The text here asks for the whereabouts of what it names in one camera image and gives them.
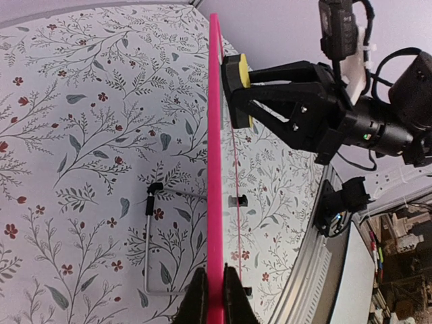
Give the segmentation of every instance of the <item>pink acrylic sheet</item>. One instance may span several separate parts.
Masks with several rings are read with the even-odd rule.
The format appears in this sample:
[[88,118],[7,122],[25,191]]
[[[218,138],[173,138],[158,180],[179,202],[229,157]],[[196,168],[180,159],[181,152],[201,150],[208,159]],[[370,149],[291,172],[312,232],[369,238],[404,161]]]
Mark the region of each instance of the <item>pink acrylic sheet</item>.
[[[230,196],[238,196],[237,154],[230,115],[224,101],[221,85],[221,60],[223,42],[217,14],[210,16],[209,50],[209,133],[208,133],[208,232],[207,232],[207,275],[209,278],[208,324],[223,324],[223,266],[229,260],[224,255],[227,240],[224,228],[228,222],[235,223],[240,230],[239,206],[228,205]],[[240,253],[240,234],[238,236]],[[235,266],[241,279],[241,258]]]

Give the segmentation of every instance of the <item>zip tie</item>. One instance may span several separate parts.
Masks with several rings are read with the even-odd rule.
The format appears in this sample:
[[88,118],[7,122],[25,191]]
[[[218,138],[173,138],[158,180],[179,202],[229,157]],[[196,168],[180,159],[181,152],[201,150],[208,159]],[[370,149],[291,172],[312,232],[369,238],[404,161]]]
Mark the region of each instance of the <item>zip tie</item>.
[[369,44],[369,46],[363,46],[363,51],[375,52],[378,49],[376,44]]
[[406,202],[406,198],[405,198],[405,196],[404,196],[404,203],[405,203],[405,208],[408,209],[409,207],[408,207],[408,203]]
[[402,179],[402,182],[404,184],[407,184],[408,182],[404,178],[404,174],[402,173],[402,168],[400,167],[400,165],[399,165],[399,173],[400,173],[400,178]]
[[366,61],[364,63],[364,67],[367,68],[368,70],[372,70],[374,66],[375,64],[372,61]]
[[369,218],[369,221],[372,220],[371,217],[371,211],[369,210],[369,205],[366,205],[366,209],[367,209],[367,218]]

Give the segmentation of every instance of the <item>black cable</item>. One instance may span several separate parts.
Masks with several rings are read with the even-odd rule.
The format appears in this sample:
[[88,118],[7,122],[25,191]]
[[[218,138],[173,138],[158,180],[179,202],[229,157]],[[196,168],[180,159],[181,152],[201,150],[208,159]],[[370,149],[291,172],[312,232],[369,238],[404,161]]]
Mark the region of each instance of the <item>black cable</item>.
[[375,73],[375,78],[373,79],[373,83],[372,83],[372,97],[381,105],[385,105],[388,106],[389,103],[386,103],[384,101],[382,101],[379,96],[378,96],[378,91],[377,91],[377,85],[378,85],[378,78],[379,78],[379,74],[381,73],[384,65],[390,61],[391,59],[394,59],[395,57],[399,57],[399,56],[410,56],[410,55],[418,55],[420,54],[421,49],[418,49],[416,47],[406,47],[405,49],[400,49],[396,52],[393,52],[392,54],[388,55],[387,57],[385,57],[381,63],[378,65],[377,71]]
[[342,154],[340,154],[339,152],[336,152],[337,155],[339,155],[339,157],[344,160],[346,163],[348,163],[349,165],[356,167],[357,169],[363,170],[363,171],[369,171],[369,172],[374,172],[377,171],[377,162],[375,161],[375,159],[372,157],[372,151],[369,150],[369,161],[371,161],[373,163],[372,167],[365,167],[363,165],[357,164],[355,162],[352,162],[350,160],[347,160],[347,158],[345,158]]
[[335,80],[338,84],[342,82],[342,72],[340,70],[340,62],[337,60],[331,61],[333,72],[335,74]]
[[372,79],[376,79],[379,83],[384,84],[385,86],[393,86],[394,83],[391,83],[390,81],[387,81],[386,79],[380,78],[374,73],[371,73]]
[[427,209],[428,211],[432,212],[432,206],[428,205],[428,204],[423,204],[421,202],[409,202],[408,205],[417,207],[417,208],[424,208]]
[[[361,2],[364,6],[364,9],[366,10],[367,27],[364,34],[364,40],[363,40],[363,47],[364,47],[363,61],[366,63],[369,61],[369,41],[371,40],[373,20],[375,18],[375,11],[373,10],[372,4],[369,0],[355,0],[354,3],[356,2]],[[362,95],[367,94],[368,91],[371,89],[371,71],[369,68],[364,67],[364,72],[366,74],[366,86],[362,91]]]

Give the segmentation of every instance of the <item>red flower pattern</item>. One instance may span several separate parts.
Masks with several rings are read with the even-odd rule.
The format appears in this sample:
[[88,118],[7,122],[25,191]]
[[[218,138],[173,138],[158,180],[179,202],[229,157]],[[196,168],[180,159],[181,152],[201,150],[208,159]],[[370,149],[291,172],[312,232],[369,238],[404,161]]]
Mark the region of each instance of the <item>red flower pattern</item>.
[[63,275],[71,275],[74,273],[72,271],[72,265],[62,265],[61,268],[63,269]]
[[249,258],[250,258],[250,252],[249,252],[249,251],[243,251],[243,253],[242,253],[242,258],[243,258],[244,260],[249,259]]
[[114,226],[117,225],[117,221],[114,219],[114,217],[111,217],[111,219],[107,221],[107,224],[109,225],[110,228],[114,228]]
[[158,208],[155,211],[153,211],[153,213],[155,214],[155,219],[157,221],[160,220],[160,219],[163,219],[163,215],[165,214],[165,212],[162,209],[160,209],[160,208]]
[[29,101],[28,101],[27,97],[21,97],[21,98],[18,99],[18,103],[21,106],[25,106],[25,105],[27,105],[29,103]]
[[123,164],[123,159],[121,157],[115,157],[114,162],[116,162],[118,165]]
[[18,197],[16,201],[18,202],[18,204],[25,204],[27,201],[27,197],[24,196]]
[[237,261],[240,258],[240,256],[238,255],[238,252],[231,252],[231,260]]
[[14,84],[16,84],[17,86],[20,86],[21,83],[24,82],[24,80],[23,80],[20,76],[17,76],[15,79],[13,79],[12,82],[13,82]]
[[99,100],[102,102],[108,100],[108,96],[105,94],[105,92],[101,92],[97,96],[98,96]]
[[0,141],[0,153],[6,153],[6,149],[8,148],[8,146],[8,143]]
[[15,240],[18,230],[14,224],[6,224],[5,234],[8,235],[12,240]]
[[117,263],[112,262],[111,266],[114,268],[115,272],[118,272],[119,270],[123,269],[122,262],[120,260],[117,261]]
[[37,215],[43,215],[45,212],[45,207],[41,207],[40,205],[36,206],[36,214]]

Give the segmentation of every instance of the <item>wallpaper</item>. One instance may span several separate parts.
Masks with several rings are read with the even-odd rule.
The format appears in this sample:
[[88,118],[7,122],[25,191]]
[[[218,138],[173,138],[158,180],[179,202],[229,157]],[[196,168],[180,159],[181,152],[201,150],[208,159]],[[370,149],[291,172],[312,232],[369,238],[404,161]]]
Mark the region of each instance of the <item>wallpaper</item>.
[[[192,6],[137,5],[0,30],[0,323],[173,319],[207,261],[208,28]],[[223,124],[225,259],[265,322],[322,170],[259,123]],[[147,233],[153,182],[169,190]]]

